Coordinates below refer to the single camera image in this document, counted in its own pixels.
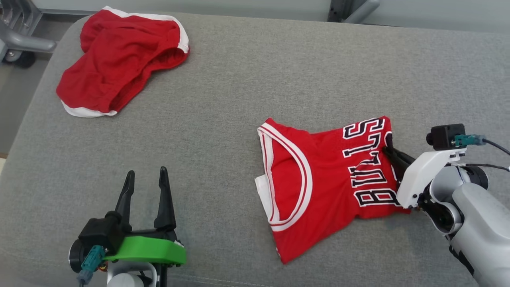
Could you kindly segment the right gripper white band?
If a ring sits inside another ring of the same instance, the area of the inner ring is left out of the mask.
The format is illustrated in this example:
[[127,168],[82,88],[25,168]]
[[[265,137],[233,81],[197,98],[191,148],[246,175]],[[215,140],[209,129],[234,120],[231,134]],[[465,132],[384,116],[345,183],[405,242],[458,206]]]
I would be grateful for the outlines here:
[[398,188],[396,198],[403,208],[417,207],[419,195],[441,169],[450,162],[459,161],[461,154],[467,151],[466,148],[431,151],[415,159],[392,146],[382,150],[393,167]]

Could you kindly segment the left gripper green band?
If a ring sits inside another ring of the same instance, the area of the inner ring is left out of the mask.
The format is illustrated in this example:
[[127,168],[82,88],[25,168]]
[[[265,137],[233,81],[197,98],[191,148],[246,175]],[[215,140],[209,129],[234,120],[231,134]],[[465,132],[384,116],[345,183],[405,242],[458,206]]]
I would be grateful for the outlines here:
[[[115,209],[121,216],[120,225],[123,232],[132,231],[129,220],[134,186],[135,171],[130,170],[126,175]],[[159,187],[161,192],[158,214],[154,220],[154,227],[162,231],[146,230],[142,233],[138,232],[126,236],[118,251],[115,254],[109,252],[104,257],[104,260],[124,260],[138,263],[160,263],[164,265],[186,264],[185,247],[177,238],[177,234],[174,231],[177,223],[168,171],[164,166],[160,168]]]

